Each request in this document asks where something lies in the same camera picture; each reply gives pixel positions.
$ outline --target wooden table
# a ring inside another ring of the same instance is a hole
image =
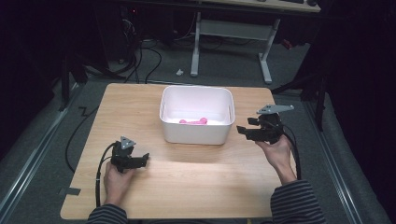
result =
[[[165,87],[107,86],[70,185],[81,192],[66,196],[62,218],[86,219],[95,208],[99,160],[121,135],[136,141],[132,156],[150,154],[147,167],[137,170],[125,196],[122,208],[128,218],[270,217],[270,197],[280,182],[262,150],[239,134],[236,125],[249,126],[248,117],[257,118],[258,109],[273,104],[271,92],[226,87],[233,94],[235,123],[224,145],[204,146],[163,139],[159,110]],[[101,185],[103,202],[103,179]]]

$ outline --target wire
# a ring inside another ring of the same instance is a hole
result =
[[[98,171],[96,172],[96,181],[95,181],[95,196],[96,196],[96,207],[100,207],[100,171],[102,169],[102,164],[105,160],[111,158],[111,157],[107,157],[105,159],[105,155],[107,154],[108,150],[111,147],[114,147],[116,145],[116,143],[112,143],[110,144],[110,146],[108,146],[105,150],[105,152],[102,155],[102,159],[99,161],[99,166],[98,166]]]
[[[146,49],[152,49],[152,48],[154,48],[154,47],[156,47],[158,45],[158,40],[156,40],[156,39],[145,39],[140,44],[140,47],[143,48],[142,47],[143,43],[148,43],[148,42],[154,42],[154,44],[152,46],[149,46],[149,47],[145,46]]]
[[[139,75],[137,74],[137,68],[140,66],[140,63],[142,62],[142,45],[139,47],[140,55],[139,55],[139,63],[134,66],[134,71],[131,72],[131,74],[125,79],[124,83],[128,82],[128,79],[134,74],[134,79],[137,84],[140,83],[139,80]]]
[[[147,49],[147,50],[151,50],[151,51],[157,53],[158,56],[160,57],[160,60],[158,61],[157,65],[146,75],[145,84],[148,84],[149,76],[155,71],[155,69],[158,68],[158,66],[160,66],[161,61],[163,60],[163,57],[161,56],[161,54],[157,50],[154,50],[154,49]]]
[[[136,31],[136,29],[134,28],[134,25],[130,21],[128,21],[128,20],[122,20],[122,21],[125,22],[126,24],[128,24],[128,26],[129,26],[128,29],[130,29],[131,27],[133,28],[133,40],[132,40],[132,43],[130,43],[130,41],[128,41],[128,35],[124,33],[126,35],[126,38],[127,38],[127,55],[126,55],[126,58],[127,58],[127,60],[129,62],[128,62],[128,64],[126,66],[124,66],[123,68],[121,68],[119,70],[109,71],[109,72],[111,72],[112,74],[115,74],[115,75],[119,75],[121,73],[124,73],[124,72],[130,70],[132,67],[134,67],[134,64],[136,62],[136,59],[134,57],[134,50],[135,50],[136,45],[139,43],[139,38],[140,38],[140,36],[142,34],[142,31],[139,30],[139,29]],[[102,76],[103,75],[103,73],[92,71],[86,66],[85,66],[85,71],[87,73],[95,75],[95,76]]]
[[[294,140],[294,144],[297,145],[297,140],[296,140],[296,135],[294,134],[293,130],[286,125],[283,125],[285,128],[287,128],[289,130],[289,132],[291,132],[291,135],[293,135],[293,140]]]
[[[206,48],[206,47],[204,47],[202,44],[200,44],[200,47],[201,47],[202,49],[218,49],[218,48],[220,48],[220,47],[222,46],[222,44],[223,44],[223,42],[224,42],[224,38],[223,38],[223,37],[219,37],[219,36],[210,38],[209,36],[204,35],[203,37],[206,37],[206,38],[202,38],[202,39],[203,39],[203,40],[206,39],[208,42],[214,43],[214,42],[218,42],[218,41],[219,41],[219,43],[218,43],[218,45],[215,46],[214,48]]]
[[[187,36],[187,37],[182,38],[182,39],[180,38],[177,41],[174,41],[174,44],[179,45],[179,46],[183,46],[183,47],[191,46],[194,43],[194,39],[192,39],[192,37],[194,37],[194,35],[190,35],[190,36]],[[181,41],[187,41],[187,40],[189,40],[189,42],[187,44],[179,43]]]
[[[72,139],[74,138],[74,136],[76,135],[78,129],[81,127],[82,123],[84,123],[84,121],[90,117],[90,115],[92,115],[97,109],[99,108],[99,106],[97,106],[93,111],[91,111],[91,113],[89,113],[88,115],[85,116],[85,118],[79,123],[79,125],[77,126],[77,128],[73,131],[72,135],[69,137],[69,140],[67,141],[67,145],[66,145],[66,149],[64,151],[64,157],[66,159],[66,164],[69,167],[69,169],[74,173],[76,170],[70,165],[69,159],[68,159],[68,150],[70,147],[70,143],[72,142]]]
[[[292,144],[293,147],[293,155],[294,155],[294,160],[296,162],[296,173],[297,173],[297,179],[301,180],[301,164],[300,164],[300,153],[299,150],[297,149],[297,141],[296,141],[296,137],[293,133],[293,131],[291,130],[291,128],[289,128],[288,126],[285,126],[286,128],[289,129],[289,131],[291,131],[292,135],[293,135],[293,139],[290,138],[290,136],[288,134],[286,134],[285,132],[283,132],[283,134],[289,139],[289,141]]]
[[[249,40],[246,40],[244,43],[238,43],[236,41],[232,41],[231,39],[234,39],[234,38],[224,38],[224,42],[229,43],[229,44],[241,45],[242,46],[242,45],[247,45],[250,42],[257,42],[258,41],[258,40],[254,40],[254,39],[249,39]]]
[[[194,17],[192,18],[192,21],[191,21],[191,25],[190,25],[189,31],[185,35],[183,35],[181,38],[175,39],[175,41],[181,40],[181,39],[185,39],[185,38],[190,38],[191,36],[193,36],[193,35],[191,35],[191,30],[192,30],[192,27],[195,24],[196,17],[197,17],[197,13],[195,12],[194,13]]]

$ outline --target white plastic bin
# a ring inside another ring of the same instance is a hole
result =
[[[180,123],[207,119],[207,124]],[[233,96],[223,88],[169,86],[160,107],[167,142],[222,145],[235,121]]]

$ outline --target desk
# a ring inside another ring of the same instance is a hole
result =
[[[125,196],[122,207],[128,218],[270,217],[270,197],[280,182],[262,150],[239,134],[236,125],[248,126],[247,118],[257,118],[257,109],[273,104],[271,92],[227,87],[233,94],[235,123],[224,145],[203,146],[163,139],[159,111],[165,87],[107,86],[70,185],[81,192],[66,196],[62,218],[88,218],[95,207],[99,160],[121,135],[136,141],[134,157],[150,154],[147,167],[137,170]],[[105,165],[102,168],[103,178]],[[103,202],[103,180],[101,185]]]
[[[306,2],[303,4],[278,0],[267,0],[265,2],[259,2],[257,0],[203,0],[202,2],[230,4],[244,7],[267,7],[271,9],[295,10],[301,12],[320,12],[319,6],[311,7]],[[195,24],[195,43],[191,62],[191,76],[198,76],[200,35],[219,35],[266,41],[263,52],[259,53],[259,61],[262,67],[262,75],[265,83],[271,84],[272,78],[267,64],[267,57],[274,42],[279,23],[280,19],[275,19],[272,26],[245,24],[240,22],[201,20],[201,13],[198,12]]]

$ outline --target white table leg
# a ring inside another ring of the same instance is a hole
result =
[[[194,52],[192,53],[191,62],[191,76],[198,76],[198,65],[199,65],[199,35],[201,33],[201,12],[197,12],[197,22],[195,25],[195,44]]]
[[[268,69],[268,64],[267,64],[267,57],[268,57],[268,53],[270,52],[271,46],[274,42],[274,38],[275,38],[277,27],[279,26],[279,23],[280,23],[280,19],[276,19],[273,24],[273,27],[271,29],[271,32],[269,34],[267,44],[264,49],[264,53],[259,53],[260,64],[262,66],[262,75],[264,76],[264,82],[266,84],[272,83],[270,70]]]

